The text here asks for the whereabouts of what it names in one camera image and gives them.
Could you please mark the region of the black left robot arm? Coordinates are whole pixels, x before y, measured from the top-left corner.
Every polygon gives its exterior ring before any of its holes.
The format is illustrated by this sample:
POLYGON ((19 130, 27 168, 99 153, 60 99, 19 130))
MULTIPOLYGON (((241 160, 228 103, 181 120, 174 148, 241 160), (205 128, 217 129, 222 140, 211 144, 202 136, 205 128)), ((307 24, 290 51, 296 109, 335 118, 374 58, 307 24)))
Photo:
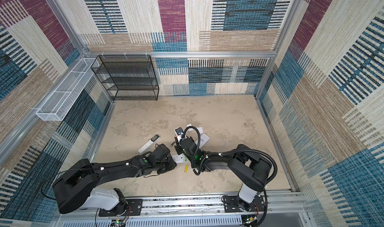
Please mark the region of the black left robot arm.
POLYGON ((61 214, 98 208, 107 215, 121 216, 129 209, 124 194, 118 188, 104 190, 100 185, 125 178, 144 177, 152 172, 161 175, 176 166, 171 151, 161 144, 153 152, 123 161, 91 163, 88 159, 81 159, 58 177, 52 188, 61 214))

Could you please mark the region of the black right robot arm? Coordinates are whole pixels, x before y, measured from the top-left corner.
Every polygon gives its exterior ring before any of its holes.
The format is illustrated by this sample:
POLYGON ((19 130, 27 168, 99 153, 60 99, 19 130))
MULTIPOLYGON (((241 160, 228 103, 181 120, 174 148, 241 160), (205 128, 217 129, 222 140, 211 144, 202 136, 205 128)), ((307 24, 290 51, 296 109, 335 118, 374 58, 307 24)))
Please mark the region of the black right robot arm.
POLYGON ((191 137, 176 137, 177 154, 184 154, 199 176, 203 172, 230 170, 243 183, 238 199, 250 204, 264 192, 266 185, 277 175, 276 161, 267 153, 239 144, 236 149, 226 152, 201 150, 191 137))

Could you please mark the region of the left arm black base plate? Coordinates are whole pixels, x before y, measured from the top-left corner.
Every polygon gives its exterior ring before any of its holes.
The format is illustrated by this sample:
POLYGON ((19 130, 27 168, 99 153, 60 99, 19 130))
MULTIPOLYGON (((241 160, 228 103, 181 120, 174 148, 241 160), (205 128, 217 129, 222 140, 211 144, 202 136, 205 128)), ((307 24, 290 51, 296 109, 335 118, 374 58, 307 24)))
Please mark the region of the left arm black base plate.
POLYGON ((142 211, 143 199, 128 199, 118 203, 112 210, 101 209, 99 217, 139 216, 142 211))

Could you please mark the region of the white remote control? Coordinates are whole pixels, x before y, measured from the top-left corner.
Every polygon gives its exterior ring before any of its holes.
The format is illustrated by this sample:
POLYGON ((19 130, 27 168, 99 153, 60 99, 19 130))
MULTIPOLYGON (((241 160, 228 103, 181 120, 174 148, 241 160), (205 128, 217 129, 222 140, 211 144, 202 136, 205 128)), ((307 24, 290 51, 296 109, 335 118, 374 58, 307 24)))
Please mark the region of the white remote control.
POLYGON ((202 149, 203 146, 210 140, 210 138, 206 134, 202 134, 200 138, 199 148, 202 149))
POLYGON ((184 154, 174 154, 172 155, 172 159, 176 164, 188 162, 188 159, 184 154))

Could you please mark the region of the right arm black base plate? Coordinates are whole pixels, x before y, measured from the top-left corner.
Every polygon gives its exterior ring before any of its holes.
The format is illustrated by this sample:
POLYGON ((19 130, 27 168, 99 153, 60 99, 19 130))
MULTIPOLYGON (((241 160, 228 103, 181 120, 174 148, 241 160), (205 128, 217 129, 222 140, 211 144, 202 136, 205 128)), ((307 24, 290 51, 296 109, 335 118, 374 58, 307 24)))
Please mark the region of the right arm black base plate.
POLYGON ((256 195, 251 203, 247 203, 239 196, 224 195, 221 197, 226 213, 235 212, 263 212, 266 201, 263 196, 256 195))

